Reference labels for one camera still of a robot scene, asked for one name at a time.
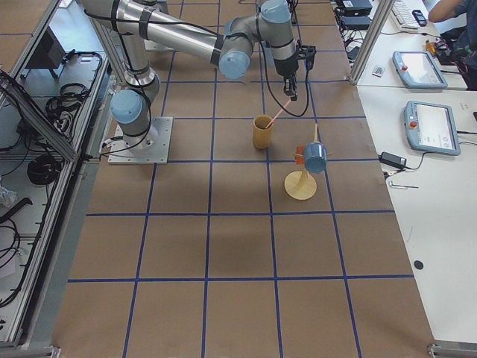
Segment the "keyboard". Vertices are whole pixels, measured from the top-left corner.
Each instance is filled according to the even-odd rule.
[[[418,32],[419,24],[417,23],[408,5],[403,0],[395,0],[392,10],[392,18],[400,31]]]

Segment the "device screen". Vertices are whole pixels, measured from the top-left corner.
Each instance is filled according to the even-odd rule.
[[[402,61],[408,67],[407,73],[412,81],[417,84],[440,84],[433,63],[426,54],[408,53],[401,54]]]
[[[442,149],[455,149],[446,108],[416,104],[419,119],[419,144]]]

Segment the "person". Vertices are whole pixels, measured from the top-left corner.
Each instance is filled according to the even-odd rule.
[[[466,14],[467,25],[464,28],[447,31],[448,34],[460,33],[457,40],[450,43],[455,56],[456,65],[464,78],[467,89],[477,90],[477,51],[466,54],[466,46],[477,48],[477,1],[476,0],[440,0],[430,11],[430,22],[442,22],[462,13]]]

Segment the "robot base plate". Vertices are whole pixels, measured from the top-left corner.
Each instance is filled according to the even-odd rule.
[[[111,165],[130,165],[130,164],[166,164],[169,154],[169,144],[171,143],[172,133],[172,117],[154,117],[152,123],[159,133],[156,145],[142,153],[131,153],[129,149],[120,151],[126,148],[124,141],[119,140],[113,142],[111,151],[120,151],[117,154],[111,154],[108,157],[108,163]],[[122,130],[119,126],[116,128],[115,136],[122,136]]]

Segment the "straw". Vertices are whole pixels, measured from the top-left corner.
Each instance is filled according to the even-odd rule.
[[[265,127],[265,129],[268,129],[268,128],[275,122],[275,119],[277,119],[278,116],[285,111],[286,107],[288,107],[288,105],[289,105],[290,103],[291,103],[291,99],[289,99],[288,102],[285,103],[285,105],[283,106],[283,108],[280,108],[280,110],[278,111],[278,113],[275,115],[275,117],[273,117],[273,118],[271,119],[270,123],[267,124],[267,126]]]

